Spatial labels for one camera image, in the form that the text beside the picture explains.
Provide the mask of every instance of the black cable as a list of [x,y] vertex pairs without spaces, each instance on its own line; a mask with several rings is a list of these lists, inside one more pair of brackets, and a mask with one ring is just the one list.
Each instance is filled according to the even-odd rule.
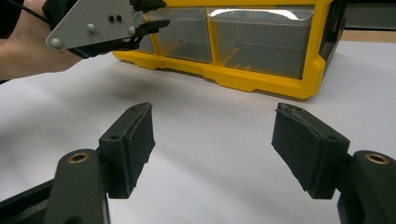
[[23,9],[25,12],[31,14],[31,15],[34,16],[34,17],[39,18],[39,19],[42,20],[43,22],[45,22],[45,23],[47,23],[47,24],[50,25],[50,21],[49,21],[49,20],[47,20],[45,17],[39,15],[38,13],[36,13],[36,12],[33,11],[32,9],[30,9],[29,7],[25,7],[25,6],[23,6],[23,5],[20,5],[20,4],[14,2],[14,1],[12,1],[12,0],[6,0],[6,1],[8,1],[10,4],[12,4],[12,5],[15,6],[15,7],[19,7],[19,8],[21,8],[21,9]]

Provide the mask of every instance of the yellow plastic frame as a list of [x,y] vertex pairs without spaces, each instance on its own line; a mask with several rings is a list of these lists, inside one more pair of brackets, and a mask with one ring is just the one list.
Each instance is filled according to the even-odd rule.
[[208,21],[213,63],[198,63],[162,56],[155,39],[155,35],[151,35],[151,42],[153,44],[155,54],[137,51],[114,51],[113,54],[118,59],[132,62],[139,67],[152,70],[157,68],[170,68],[178,71],[194,73],[196,75],[213,79],[220,86],[241,91],[270,91],[306,99],[317,93],[320,88],[326,61],[320,57],[319,47],[332,0],[166,0],[165,2],[168,7],[315,6],[305,55],[303,78],[296,79],[290,77],[279,77],[219,65],[213,21]]

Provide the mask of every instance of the black sleeve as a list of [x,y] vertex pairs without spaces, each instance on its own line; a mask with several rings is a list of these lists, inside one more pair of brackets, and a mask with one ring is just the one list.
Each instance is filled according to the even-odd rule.
[[[23,0],[13,0],[23,5]],[[10,4],[8,0],[0,0],[0,38],[7,39],[14,31],[21,15],[21,9]]]

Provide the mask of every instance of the human arm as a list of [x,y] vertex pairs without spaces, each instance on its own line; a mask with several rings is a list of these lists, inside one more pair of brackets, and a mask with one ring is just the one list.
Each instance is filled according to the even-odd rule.
[[[40,15],[45,0],[25,0],[24,5]],[[45,44],[49,26],[22,12],[14,32],[0,40],[0,80],[67,70],[81,58],[67,50],[54,51]]]

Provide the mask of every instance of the yellow storage bin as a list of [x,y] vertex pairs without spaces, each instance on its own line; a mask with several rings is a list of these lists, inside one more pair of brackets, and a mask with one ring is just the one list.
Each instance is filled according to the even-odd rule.
[[114,51],[148,69],[170,68],[241,91],[314,95],[343,30],[345,0],[168,0],[146,21],[170,20],[138,51]]

